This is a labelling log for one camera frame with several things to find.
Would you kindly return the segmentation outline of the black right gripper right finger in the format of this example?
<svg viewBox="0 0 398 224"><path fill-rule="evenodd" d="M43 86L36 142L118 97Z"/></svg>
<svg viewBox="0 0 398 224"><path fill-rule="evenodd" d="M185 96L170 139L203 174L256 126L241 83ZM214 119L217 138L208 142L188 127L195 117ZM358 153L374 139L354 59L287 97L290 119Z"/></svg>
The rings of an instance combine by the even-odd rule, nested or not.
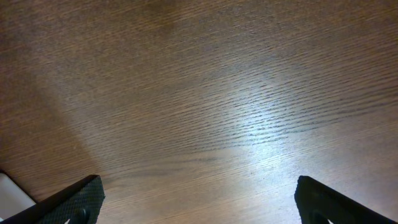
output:
<svg viewBox="0 0 398 224"><path fill-rule="evenodd" d="M294 199L302 224L397 224L309 176L298 178Z"/></svg>

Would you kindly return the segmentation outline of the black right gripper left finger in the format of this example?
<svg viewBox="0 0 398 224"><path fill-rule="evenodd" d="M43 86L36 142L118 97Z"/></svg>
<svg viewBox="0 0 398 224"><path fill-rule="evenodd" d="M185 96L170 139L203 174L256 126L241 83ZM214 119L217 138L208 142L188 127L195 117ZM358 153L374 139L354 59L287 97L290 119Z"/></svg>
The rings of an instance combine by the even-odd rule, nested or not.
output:
<svg viewBox="0 0 398 224"><path fill-rule="evenodd" d="M96 224L104 199L100 176L89 175L1 223Z"/></svg>

